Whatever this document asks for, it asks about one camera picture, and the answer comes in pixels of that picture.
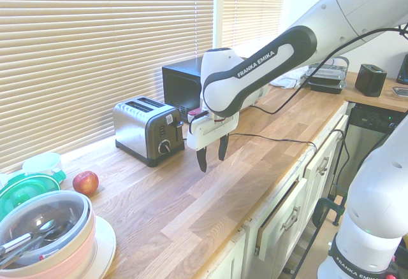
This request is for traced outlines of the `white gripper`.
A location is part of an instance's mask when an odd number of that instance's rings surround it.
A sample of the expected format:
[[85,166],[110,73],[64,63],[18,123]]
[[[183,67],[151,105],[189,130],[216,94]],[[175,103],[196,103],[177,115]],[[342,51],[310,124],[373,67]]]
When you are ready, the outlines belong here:
[[238,120],[239,113],[235,113],[221,122],[216,122],[208,116],[191,121],[191,128],[187,132],[187,146],[197,150],[196,157],[202,172],[207,171],[206,146],[219,139],[218,157],[220,161],[223,161],[229,142],[228,133],[237,128]]

